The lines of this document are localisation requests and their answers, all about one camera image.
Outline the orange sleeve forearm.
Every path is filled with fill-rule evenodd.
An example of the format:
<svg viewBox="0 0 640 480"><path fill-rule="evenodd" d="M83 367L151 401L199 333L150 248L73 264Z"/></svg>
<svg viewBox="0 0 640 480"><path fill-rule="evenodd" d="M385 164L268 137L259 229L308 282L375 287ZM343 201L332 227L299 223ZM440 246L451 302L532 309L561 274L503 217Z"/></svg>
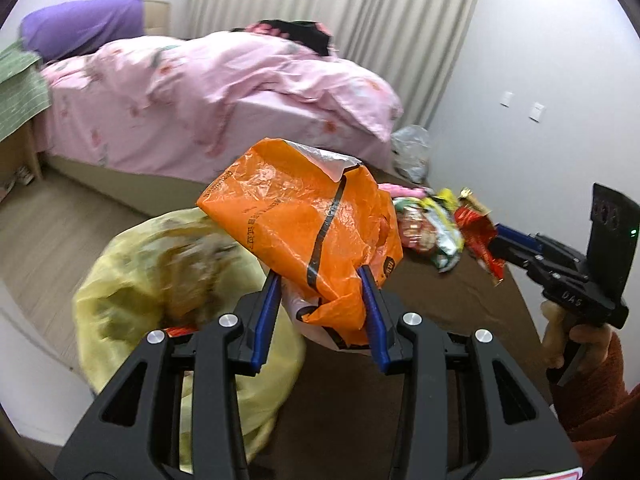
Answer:
<svg viewBox="0 0 640 480"><path fill-rule="evenodd" d="M626 388L620 338L613 335L603 362L551 388L554 408L582 461L584 475L599 479L620 472L638 478L639 389Z"/></svg>

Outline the person's right hand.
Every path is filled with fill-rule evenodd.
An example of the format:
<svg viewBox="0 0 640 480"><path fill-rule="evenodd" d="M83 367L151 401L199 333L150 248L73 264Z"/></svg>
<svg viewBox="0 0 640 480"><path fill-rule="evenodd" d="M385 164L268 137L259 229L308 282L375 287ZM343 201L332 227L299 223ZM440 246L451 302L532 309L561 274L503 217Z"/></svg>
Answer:
<svg viewBox="0 0 640 480"><path fill-rule="evenodd" d="M564 365L565 347L570 341L586 348L577 365L578 373L590 374L604 363L613 336L611 326L604 324L601 327L593 327L578 324L568 328L565 323L568 313L549 300L540 305L540 310L547 321L542 338L542 354L544 364L548 368L556 370Z"/></svg>

